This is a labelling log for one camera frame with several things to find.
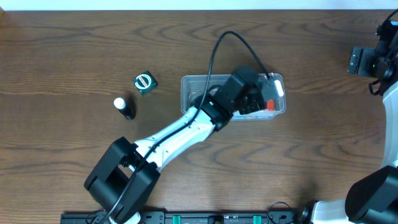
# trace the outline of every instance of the red object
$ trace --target red object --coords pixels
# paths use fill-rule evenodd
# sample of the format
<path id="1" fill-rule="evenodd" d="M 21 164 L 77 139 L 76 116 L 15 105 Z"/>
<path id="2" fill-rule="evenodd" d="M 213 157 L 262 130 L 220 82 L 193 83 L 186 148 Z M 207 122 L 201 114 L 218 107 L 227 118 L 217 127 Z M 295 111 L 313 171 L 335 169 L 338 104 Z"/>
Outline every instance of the red object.
<path id="1" fill-rule="evenodd" d="M 275 111 L 275 102 L 274 100 L 267 101 L 267 109 L 266 111 Z"/>

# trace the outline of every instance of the wood grain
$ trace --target wood grain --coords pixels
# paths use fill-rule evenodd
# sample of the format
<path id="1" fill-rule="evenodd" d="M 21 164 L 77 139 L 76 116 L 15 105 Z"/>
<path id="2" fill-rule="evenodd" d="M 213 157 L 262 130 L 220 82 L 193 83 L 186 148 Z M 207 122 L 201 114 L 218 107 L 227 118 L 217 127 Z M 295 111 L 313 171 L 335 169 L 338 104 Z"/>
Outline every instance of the wood grain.
<path id="1" fill-rule="evenodd" d="M 83 183 L 108 146 L 175 121 L 180 81 L 207 73 L 218 36 L 242 34 L 268 70 L 282 74 L 287 111 L 231 122 L 163 171 L 148 206 L 265 210 L 344 197 L 384 151 L 382 98 L 346 72 L 354 46 L 373 47 L 388 11 L 8 12 L 0 22 L 0 223 L 57 223 L 99 205 Z M 227 37 L 214 73 L 258 68 Z M 144 70 L 159 87 L 142 97 Z M 115 97 L 136 96 L 127 122 Z"/>

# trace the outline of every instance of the clear plastic bin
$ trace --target clear plastic bin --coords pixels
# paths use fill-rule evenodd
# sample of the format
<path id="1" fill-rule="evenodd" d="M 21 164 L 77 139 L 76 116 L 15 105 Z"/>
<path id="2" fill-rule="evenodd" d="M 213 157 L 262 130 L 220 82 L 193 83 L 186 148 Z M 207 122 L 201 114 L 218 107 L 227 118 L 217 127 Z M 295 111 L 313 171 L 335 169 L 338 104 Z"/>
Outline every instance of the clear plastic bin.
<path id="1" fill-rule="evenodd" d="M 282 84 L 282 88 L 285 91 L 284 81 L 282 75 L 277 73 L 270 73 L 270 76 L 275 77 Z M 227 79 L 231 75 L 211 75 L 209 86 L 213 85 L 224 85 Z M 203 89 L 206 85 L 207 75 L 186 75 L 181 80 L 181 112 L 186 113 L 189 107 L 192 106 L 193 100 L 203 94 Z M 217 89 L 210 90 L 210 93 L 214 94 Z M 275 111 L 260 110 L 254 113 L 240 115 L 239 112 L 235 112 L 231 121 L 248 121 L 248 120 L 265 120 L 272 119 L 276 115 L 285 112 L 286 110 L 286 94 L 275 100 Z"/>

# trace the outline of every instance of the white wall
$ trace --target white wall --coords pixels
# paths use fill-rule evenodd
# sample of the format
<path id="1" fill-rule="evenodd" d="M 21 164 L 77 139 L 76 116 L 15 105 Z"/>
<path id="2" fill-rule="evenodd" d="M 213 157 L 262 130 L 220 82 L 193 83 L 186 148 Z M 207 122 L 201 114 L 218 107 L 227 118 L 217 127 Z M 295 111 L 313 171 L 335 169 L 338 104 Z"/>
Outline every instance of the white wall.
<path id="1" fill-rule="evenodd" d="M 0 0 L 4 10 L 396 9 L 398 0 Z"/>

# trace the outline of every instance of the small black bottle with white cap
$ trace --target small black bottle with white cap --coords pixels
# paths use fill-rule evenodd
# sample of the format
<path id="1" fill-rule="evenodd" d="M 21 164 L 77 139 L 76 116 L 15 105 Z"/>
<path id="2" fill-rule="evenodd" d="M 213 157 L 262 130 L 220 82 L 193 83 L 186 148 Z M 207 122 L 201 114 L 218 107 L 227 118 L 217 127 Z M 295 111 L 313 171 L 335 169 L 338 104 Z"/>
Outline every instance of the small black bottle with white cap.
<path id="1" fill-rule="evenodd" d="M 113 105 L 126 119 L 134 119 L 136 117 L 135 112 L 127 105 L 123 98 L 116 98 L 113 101 Z"/>

